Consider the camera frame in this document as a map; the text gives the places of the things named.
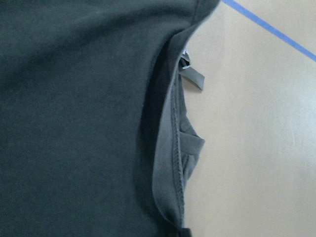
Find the brown paper table mat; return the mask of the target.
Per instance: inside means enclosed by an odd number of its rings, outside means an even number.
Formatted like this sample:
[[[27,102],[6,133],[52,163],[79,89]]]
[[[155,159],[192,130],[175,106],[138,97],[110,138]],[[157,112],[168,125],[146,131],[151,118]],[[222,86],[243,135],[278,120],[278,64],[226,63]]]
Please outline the brown paper table mat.
[[[316,234],[316,63],[222,2],[187,45],[205,145],[186,188],[196,237]]]

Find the black graphic t-shirt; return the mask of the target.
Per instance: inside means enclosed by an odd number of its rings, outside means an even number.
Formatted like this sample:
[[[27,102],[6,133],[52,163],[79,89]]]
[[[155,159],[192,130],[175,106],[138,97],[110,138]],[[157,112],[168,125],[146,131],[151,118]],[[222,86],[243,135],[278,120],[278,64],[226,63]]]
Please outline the black graphic t-shirt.
[[[191,236],[185,47],[217,5],[1,1],[1,236]]]

